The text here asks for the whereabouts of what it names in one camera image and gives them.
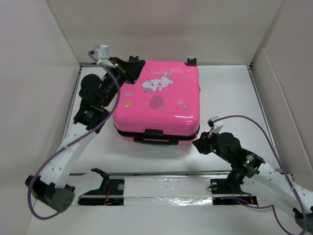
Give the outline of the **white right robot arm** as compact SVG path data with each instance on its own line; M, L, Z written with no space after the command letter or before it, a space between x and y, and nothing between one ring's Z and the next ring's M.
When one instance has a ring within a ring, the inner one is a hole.
M203 132L193 141L199 153L213 153L231 165L226 179L230 192L264 197L270 204L293 217L296 224L313 231L313 193L271 167L263 158L241 147L231 133Z

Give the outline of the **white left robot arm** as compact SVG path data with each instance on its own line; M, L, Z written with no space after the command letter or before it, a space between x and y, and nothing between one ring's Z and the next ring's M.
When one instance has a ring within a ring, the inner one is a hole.
M35 217L44 219L35 212L31 197L54 209L57 214L70 207L75 187L67 185L67 180L73 167L114 113L106 108L112 100L119 101L120 89L124 84L134 84L138 80L145 63L139 57L130 56L128 61L111 57L106 61L98 61L98 65L106 71L103 77L96 74L83 77L79 91L80 107L73 118L69 134L59 149L25 181L28 206Z

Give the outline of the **pink hard-shell suitcase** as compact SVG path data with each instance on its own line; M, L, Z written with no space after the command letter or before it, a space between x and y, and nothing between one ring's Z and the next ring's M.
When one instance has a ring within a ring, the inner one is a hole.
M196 58L147 60L135 84L121 87L114 126L123 138L157 145L189 145L200 130Z

